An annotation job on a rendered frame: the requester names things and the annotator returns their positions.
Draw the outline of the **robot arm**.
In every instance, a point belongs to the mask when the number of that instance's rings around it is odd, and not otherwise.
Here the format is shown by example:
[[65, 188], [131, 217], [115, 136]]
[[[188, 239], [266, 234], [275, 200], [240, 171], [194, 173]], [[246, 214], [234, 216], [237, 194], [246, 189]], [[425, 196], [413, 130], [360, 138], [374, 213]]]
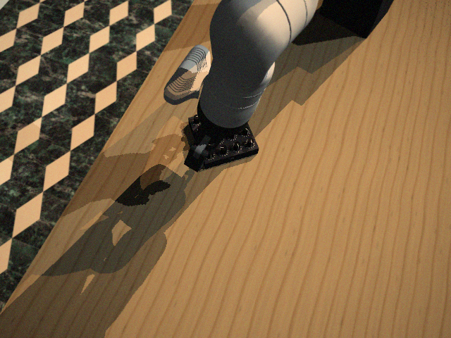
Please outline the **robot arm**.
[[212, 62], [205, 46], [194, 46], [167, 82], [164, 99], [172, 105], [198, 99], [203, 85], [200, 106], [212, 123], [244, 125], [272, 78], [276, 59], [309, 24], [318, 1], [222, 0], [209, 28]]

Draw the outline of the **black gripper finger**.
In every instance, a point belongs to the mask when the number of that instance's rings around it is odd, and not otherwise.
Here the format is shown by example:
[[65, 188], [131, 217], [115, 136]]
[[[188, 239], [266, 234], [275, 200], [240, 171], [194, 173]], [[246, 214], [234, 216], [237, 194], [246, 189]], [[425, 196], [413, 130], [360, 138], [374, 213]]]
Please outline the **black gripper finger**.
[[200, 131], [196, 136], [194, 143], [191, 144], [187, 158], [184, 161], [184, 164], [187, 167], [193, 169], [196, 172], [201, 170], [202, 166], [206, 162], [208, 155], [213, 154], [213, 152], [215, 152], [217, 146], [219, 145], [220, 141], [224, 139], [224, 137], [218, 137], [216, 143], [213, 146], [210, 146], [208, 144], [209, 140], [211, 139], [209, 136], [205, 135], [203, 140], [201, 140], [201, 133], [203, 129], [204, 129], [203, 126], [200, 125]]

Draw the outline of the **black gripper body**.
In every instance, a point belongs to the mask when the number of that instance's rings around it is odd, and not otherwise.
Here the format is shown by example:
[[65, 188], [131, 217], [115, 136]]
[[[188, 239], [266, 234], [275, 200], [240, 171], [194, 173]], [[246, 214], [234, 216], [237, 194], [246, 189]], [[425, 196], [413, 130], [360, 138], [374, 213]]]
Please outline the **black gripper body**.
[[239, 127], [234, 127], [234, 128], [226, 128], [226, 127], [218, 126], [218, 125], [212, 123], [203, 114], [203, 111], [200, 106], [200, 100], [197, 105], [197, 115], [198, 115], [200, 123], [202, 124], [202, 126], [204, 128], [201, 133], [201, 139], [203, 139], [205, 135], [207, 135], [211, 138], [209, 140], [208, 144], [213, 144], [218, 139], [218, 137], [228, 137], [228, 136], [232, 136], [234, 134], [241, 132], [245, 128], [246, 124], [249, 121], [248, 120], [244, 125], [241, 125]]

